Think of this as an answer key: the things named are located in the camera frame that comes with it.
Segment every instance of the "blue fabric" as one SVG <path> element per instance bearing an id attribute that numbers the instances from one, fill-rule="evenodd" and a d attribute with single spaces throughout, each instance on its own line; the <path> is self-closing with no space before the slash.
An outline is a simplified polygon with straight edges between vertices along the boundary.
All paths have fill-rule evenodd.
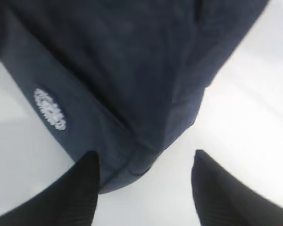
<path id="1" fill-rule="evenodd" d="M 77 161 L 100 155 L 102 192 L 144 174 L 193 124 L 204 89 L 267 0 L 9 0 L 2 61 L 39 113 L 41 88 L 65 112 L 44 124 Z"/>

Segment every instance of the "white embroidered emblem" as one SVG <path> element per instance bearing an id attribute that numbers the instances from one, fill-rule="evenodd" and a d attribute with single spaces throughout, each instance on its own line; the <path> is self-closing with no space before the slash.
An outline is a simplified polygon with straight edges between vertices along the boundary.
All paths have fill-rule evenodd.
<path id="1" fill-rule="evenodd" d="M 34 100 L 48 123 L 58 130 L 66 129 L 66 121 L 59 106 L 42 89 L 36 89 L 33 94 Z"/>

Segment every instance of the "white floor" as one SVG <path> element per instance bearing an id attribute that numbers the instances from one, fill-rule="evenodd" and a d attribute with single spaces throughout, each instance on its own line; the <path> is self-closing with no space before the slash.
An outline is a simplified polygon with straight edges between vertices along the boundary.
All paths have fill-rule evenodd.
<path id="1" fill-rule="evenodd" d="M 93 225 L 199 226 L 190 178 L 197 148 L 283 207 L 283 0 L 271 1 L 207 89 L 195 125 L 142 179 L 99 197 Z M 0 214 L 72 164 L 0 65 Z"/>

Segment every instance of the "embroidered patch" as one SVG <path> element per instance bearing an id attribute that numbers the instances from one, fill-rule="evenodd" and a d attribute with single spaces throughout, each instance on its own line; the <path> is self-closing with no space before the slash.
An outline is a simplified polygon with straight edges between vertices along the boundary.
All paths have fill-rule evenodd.
<path id="1" fill-rule="evenodd" d="M 36 89 L 34 100 L 47 122 L 58 130 L 66 129 L 66 121 L 58 104 L 42 89 Z"/>

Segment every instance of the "white surface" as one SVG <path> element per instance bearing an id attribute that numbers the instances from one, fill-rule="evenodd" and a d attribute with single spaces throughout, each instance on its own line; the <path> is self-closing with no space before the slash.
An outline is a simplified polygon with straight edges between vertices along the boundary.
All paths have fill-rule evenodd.
<path id="1" fill-rule="evenodd" d="M 0 64 L 0 215 L 73 165 Z"/>
<path id="2" fill-rule="evenodd" d="M 283 207 L 283 0 L 274 0 L 205 94 L 195 125 L 142 179 L 101 195 L 94 226 L 198 226 L 195 150 L 206 150 Z M 0 214 L 58 178 L 72 161 L 0 68 Z"/>

